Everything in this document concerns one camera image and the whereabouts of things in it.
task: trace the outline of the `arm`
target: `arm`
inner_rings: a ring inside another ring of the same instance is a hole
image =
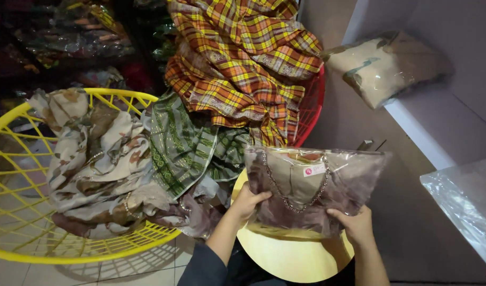
[[[271,193],[254,195],[245,183],[227,213],[222,217],[206,244],[196,244],[178,286],[222,285],[227,276],[227,263],[240,223],[252,215],[255,205],[271,197]]]
[[[327,212],[345,226],[347,238],[354,247],[356,286],[389,286],[390,280],[372,232],[370,209],[364,205],[356,216],[333,209]]]
[[[209,236],[206,245],[220,257],[225,266],[229,263],[232,247],[236,240],[236,233],[240,229],[240,223],[252,215],[255,205],[271,196],[271,192],[254,195],[250,191],[248,182],[246,182],[234,203]]]

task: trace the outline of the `packaged blouse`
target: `packaged blouse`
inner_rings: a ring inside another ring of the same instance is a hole
[[[343,226],[326,213],[356,215],[367,203],[384,166],[381,152],[248,147],[250,190],[273,196],[257,206],[252,231],[274,236],[325,238]]]

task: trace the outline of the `hand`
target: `hand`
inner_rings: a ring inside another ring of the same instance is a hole
[[[236,197],[236,200],[232,203],[231,207],[227,211],[227,213],[232,214],[237,219],[243,221],[248,219],[252,212],[254,212],[255,205],[262,202],[265,199],[271,198],[271,192],[263,192],[260,194],[253,194],[250,191],[250,187],[248,182],[243,184],[241,187],[241,191]]]
[[[355,216],[345,215],[335,209],[328,209],[326,212],[345,226],[347,239],[354,247],[367,247],[375,244],[372,232],[372,211],[366,205],[362,206],[360,213]]]

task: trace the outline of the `orange checkered cloth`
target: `orange checkered cloth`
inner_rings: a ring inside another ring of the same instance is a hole
[[[250,127],[255,145],[296,137],[300,85],[323,64],[316,37],[293,19],[294,0],[169,0],[178,36],[166,80],[189,111]]]

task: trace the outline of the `pink label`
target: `pink label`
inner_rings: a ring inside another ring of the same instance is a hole
[[[313,176],[324,172],[326,172],[326,167],[324,166],[324,163],[305,167],[303,169],[303,177]]]

